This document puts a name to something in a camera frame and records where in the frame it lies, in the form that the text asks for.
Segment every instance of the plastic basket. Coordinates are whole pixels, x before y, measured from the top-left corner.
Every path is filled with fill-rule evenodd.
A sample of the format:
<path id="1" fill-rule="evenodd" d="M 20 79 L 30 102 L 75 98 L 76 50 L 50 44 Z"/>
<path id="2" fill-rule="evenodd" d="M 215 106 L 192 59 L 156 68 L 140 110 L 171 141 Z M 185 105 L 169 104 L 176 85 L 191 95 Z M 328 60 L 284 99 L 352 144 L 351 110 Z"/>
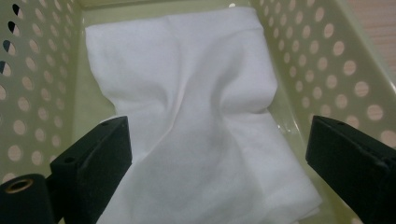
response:
<path id="1" fill-rule="evenodd" d="M 233 6 L 257 9 L 279 80 L 271 112 L 324 200 L 300 223 L 360 223 L 304 161 L 315 114 L 396 147 L 396 78 L 343 0 L 3 0 L 0 181 L 48 175 L 56 156 L 114 114 L 92 77 L 84 27 Z"/>

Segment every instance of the perforated basket wall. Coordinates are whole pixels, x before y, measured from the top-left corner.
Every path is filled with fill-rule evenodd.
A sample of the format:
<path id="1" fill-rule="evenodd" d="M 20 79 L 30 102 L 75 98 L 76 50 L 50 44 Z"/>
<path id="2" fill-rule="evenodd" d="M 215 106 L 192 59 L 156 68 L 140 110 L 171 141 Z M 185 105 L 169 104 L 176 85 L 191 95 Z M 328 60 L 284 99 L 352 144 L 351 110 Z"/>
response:
<path id="1" fill-rule="evenodd" d="M 304 162 L 316 114 L 396 147 L 395 77 L 344 0 L 3 0 L 0 5 L 2 182 L 47 175 L 56 156 L 114 113 L 92 77 L 84 27 L 251 6 L 262 21 L 279 80 L 270 110 L 324 201 L 318 215 L 301 223 L 360 223 Z"/>

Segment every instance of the white cloth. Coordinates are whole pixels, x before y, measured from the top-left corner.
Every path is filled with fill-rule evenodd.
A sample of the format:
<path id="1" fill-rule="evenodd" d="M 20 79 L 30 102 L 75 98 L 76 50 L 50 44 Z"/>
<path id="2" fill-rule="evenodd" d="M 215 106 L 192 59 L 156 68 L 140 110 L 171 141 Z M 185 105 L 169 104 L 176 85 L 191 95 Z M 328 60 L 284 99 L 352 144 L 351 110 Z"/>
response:
<path id="1" fill-rule="evenodd" d="M 262 32 L 249 7 L 86 29 L 134 156 L 98 223 L 285 224 L 318 207 L 266 110 L 276 78 Z"/>

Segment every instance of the beige plastic basket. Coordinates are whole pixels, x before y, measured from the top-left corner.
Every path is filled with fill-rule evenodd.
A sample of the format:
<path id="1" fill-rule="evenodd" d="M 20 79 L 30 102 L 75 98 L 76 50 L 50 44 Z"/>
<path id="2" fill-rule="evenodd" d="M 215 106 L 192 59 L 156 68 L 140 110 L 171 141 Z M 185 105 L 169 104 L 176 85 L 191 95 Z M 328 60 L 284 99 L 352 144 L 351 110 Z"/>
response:
<path id="1" fill-rule="evenodd" d="M 396 78 L 344 0 L 2 0 L 0 181 L 48 175 L 52 160 L 114 114 L 92 77 L 84 27 L 234 6 L 257 9 L 280 83 L 271 112 L 324 200 L 300 223 L 360 223 L 304 161 L 316 114 L 396 147 Z"/>

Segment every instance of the clip jaw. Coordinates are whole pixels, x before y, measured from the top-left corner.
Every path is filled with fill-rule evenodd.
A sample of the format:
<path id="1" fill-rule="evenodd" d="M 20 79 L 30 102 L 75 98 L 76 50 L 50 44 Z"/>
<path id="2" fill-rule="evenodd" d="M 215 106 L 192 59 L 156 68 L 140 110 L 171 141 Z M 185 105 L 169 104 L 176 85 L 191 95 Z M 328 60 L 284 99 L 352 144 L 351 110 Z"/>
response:
<path id="1" fill-rule="evenodd" d="M 0 223 L 95 223 L 132 164 L 128 119 L 97 125 L 50 164 L 0 188 Z"/>
<path id="2" fill-rule="evenodd" d="M 308 164 L 364 223 L 396 223 L 396 151 L 335 119 L 314 116 Z"/>

